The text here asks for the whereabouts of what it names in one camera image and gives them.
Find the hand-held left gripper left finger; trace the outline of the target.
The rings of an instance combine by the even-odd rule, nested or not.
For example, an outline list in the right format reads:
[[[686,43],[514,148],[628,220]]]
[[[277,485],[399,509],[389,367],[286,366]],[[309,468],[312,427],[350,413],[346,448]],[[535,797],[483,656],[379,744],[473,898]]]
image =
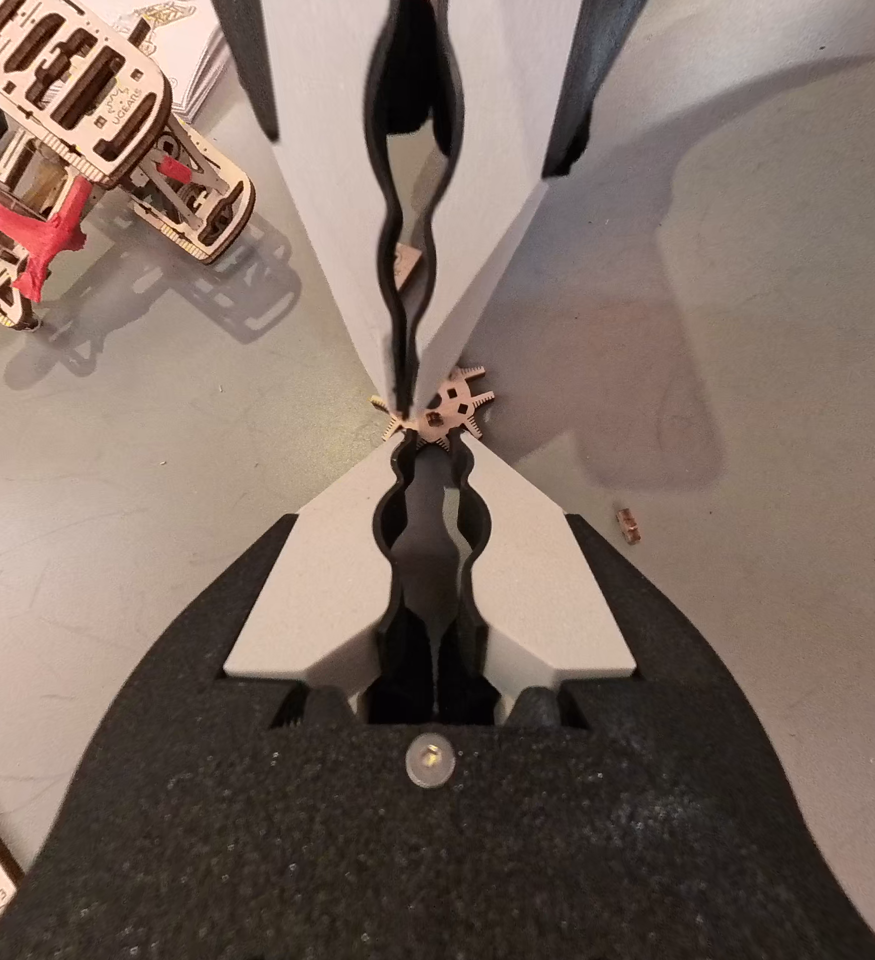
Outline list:
[[[294,515],[224,662],[228,678],[335,688],[352,704],[378,679],[396,583],[381,512],[415,444],[392,436]]]

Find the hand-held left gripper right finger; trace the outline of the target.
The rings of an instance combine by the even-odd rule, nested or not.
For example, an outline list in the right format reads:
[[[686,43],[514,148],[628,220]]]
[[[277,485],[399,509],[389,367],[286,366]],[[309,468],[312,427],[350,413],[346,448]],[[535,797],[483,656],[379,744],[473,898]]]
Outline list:
[[[571,517],[475,438],[455,438],[460,638],[511,710],[525,690],[631,678],[636,660],[592,572]]]

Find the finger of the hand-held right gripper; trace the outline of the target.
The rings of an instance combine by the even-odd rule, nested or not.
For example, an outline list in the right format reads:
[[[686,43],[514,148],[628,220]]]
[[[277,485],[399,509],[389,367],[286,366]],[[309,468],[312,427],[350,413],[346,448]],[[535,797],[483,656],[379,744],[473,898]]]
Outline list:
[[[414,414],[465,352],[546,193],[542,170],[582,5],[447,5],[442,38],[455,66],[451,173],[429,221],[433,286],[414,323]]]
[[[407,415],[408,318],[394,277],[403,218],[381,99],[399,2],[261,6],[276,161],[362,366]]]

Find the wooden gear piece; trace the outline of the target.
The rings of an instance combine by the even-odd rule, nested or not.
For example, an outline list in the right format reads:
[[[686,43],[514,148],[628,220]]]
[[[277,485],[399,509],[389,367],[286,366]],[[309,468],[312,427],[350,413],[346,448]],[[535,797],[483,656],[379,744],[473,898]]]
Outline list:
[[[493,390],[476,388],[473,381],[483,378],[486,373],[484,366],[455,366],[424,411],[411,418],[393,412],[381,396],[372,395],[369,399],[371,405],[388,416],[383,442],[398,434],[413,434],[416,451],[435,447],[450,455],[454,432],[463,429],[480,440],[482,430],[476,413],[480,407],[493,402],[495,394]]]

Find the white instruction booklet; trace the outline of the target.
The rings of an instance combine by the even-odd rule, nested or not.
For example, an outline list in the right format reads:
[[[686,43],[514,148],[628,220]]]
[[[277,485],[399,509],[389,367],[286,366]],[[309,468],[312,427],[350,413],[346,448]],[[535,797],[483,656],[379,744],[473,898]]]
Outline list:
[[[136,14],[148,26],[141,49],[168,79],[173,112],[192,124],[230,57],[213,3],[144,2]]]

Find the wooden biplane model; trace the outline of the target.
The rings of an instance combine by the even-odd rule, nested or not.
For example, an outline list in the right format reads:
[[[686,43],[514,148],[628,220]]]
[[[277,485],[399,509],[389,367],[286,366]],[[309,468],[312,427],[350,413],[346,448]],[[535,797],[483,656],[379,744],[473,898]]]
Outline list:
[[[125,28],[87,2],[0,2],[0,327],[33,330],[52,262],[84,248],[110,191],[210,265],[249,222],[252,180],[173,111],[169,80]]]

